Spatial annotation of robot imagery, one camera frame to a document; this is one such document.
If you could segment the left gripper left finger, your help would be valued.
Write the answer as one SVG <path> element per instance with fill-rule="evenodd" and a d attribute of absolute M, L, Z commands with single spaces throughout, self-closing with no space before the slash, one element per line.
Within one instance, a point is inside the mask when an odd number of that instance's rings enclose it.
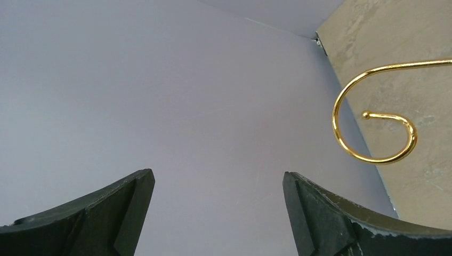
<path fill-rule="evenodd" d="M 2 226 L 1 255 L 134 255 L 154 185 L 152 170 L 139 170 Z"/>

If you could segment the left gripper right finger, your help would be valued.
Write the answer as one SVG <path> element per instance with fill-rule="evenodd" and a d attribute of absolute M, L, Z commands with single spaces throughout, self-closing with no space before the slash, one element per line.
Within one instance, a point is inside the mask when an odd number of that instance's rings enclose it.
<path fill-rule="evenodd" d="M 451 231 L 398 220 L 285 172 L 284 198 L 298 255 L 451 255 Z"/>

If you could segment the gold swirl wine glass rack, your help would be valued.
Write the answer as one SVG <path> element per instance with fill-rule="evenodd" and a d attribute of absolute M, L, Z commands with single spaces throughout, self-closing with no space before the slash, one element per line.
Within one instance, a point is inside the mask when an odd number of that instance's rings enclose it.
<path fill-rule="evenodd" d="M 386 165 L 386 164 L 392 164 L 401 161 L 402 159 L 406 158 L 416 147 L 417 140 L 418 140 L 418 133 L 417 129 L 414 125 L 414 123 L 407 117 L 404 117 L 399 114 L 392 114 L 392 113 L 378 113 L 370 110 L 365 110 L 362 112 L 361 116 L 366 119 L 383 119 L 383 120 L 390 120 L 400 123 L 404 126 L 407 132 L 407 142 L 405 146 L 396 154 L 383 157 L 383 158 L 374 158 L 374 157 L 368 157 L 363 154 L 358 153 L 354 149 L 352 149 L 347 142 L 344 140 L 340 125 L 339 125 L 339 113 L 340 108 L 343 100 L 345 99 L 347 93 L 351 91 L 351 89 L 357 85 L 360 81 L 363 79 L 389 71 L 396 71 L 396 70 L 408 70 L 408 69 L 418 69 L 418 68 L 432 68 L 432 67 L 440 67 L 440 66 L 450 66 L 451 65 L 451 58 L 446 59 L 436 59 L 436 60 L 423 60 L 423 61 L 414 61 L 414 62 L 403 62 L 403 63 L 393 63 L 386 66 L 379 66 L 376 68 L 372 68 L 369 70 L 364 71 L 363 73 L 357 75 L 355 78 L 350 80 L 347 85 L 341 90 L 338 97 L 336 98 L 334 105 L 333 105 L 333 111 L 332 111 L 332 117 L 331 117 L 331 124 L 333 129 L 333 134 L 338 142 L 338 144 L 342 147 L 345 152 L 347 152 L 350 156 L 365 162 L 369 164 L 374 165 Z"/>

